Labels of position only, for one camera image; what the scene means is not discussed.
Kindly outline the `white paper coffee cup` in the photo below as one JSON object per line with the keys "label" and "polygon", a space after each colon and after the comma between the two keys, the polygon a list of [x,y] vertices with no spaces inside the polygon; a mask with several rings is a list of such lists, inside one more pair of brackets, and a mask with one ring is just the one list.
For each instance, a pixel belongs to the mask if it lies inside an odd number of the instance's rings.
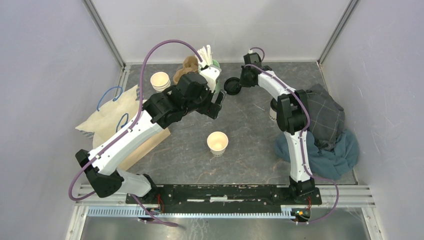
{"label": "white paper coffee cup", "polygon": [[269,118],[274,122],[277,121],[277,101],[274,98],[270,101]]}

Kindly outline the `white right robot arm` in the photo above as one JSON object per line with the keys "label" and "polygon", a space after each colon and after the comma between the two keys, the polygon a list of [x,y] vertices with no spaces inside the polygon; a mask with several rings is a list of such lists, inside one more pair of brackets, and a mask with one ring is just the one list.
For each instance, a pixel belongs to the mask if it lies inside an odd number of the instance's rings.
{"label": "white right robot arm", "polygon": [[311,123],[307,94],[288,86],[269,66],[263,66],[258,53],[248,52],[243,59],[239,84],[259,86],[276,101],[276,122],[287,141],[290,159],[288,196],[293,203],[302,204],[315,190],[307,152],[307,129]]}

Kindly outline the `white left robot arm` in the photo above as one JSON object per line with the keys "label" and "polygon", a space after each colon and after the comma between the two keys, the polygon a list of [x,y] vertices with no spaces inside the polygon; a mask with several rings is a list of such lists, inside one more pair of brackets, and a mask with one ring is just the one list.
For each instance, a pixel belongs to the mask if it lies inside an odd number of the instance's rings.
{"label": "white left robot arm", "polygon": [[152,136],[192,112],[216,119],[226,95],[220,90],[212,101],[221,71],[211,65],[198,73],[183,74],[177,84],[151,95],[141,112],[105,143],[90,151],[79,150],[75,157],[94,194],[100,198],[114,193],[133,194],[145,204],[153,203],[157,198],[153,181],[147,175],[120,169],[120,163]]}

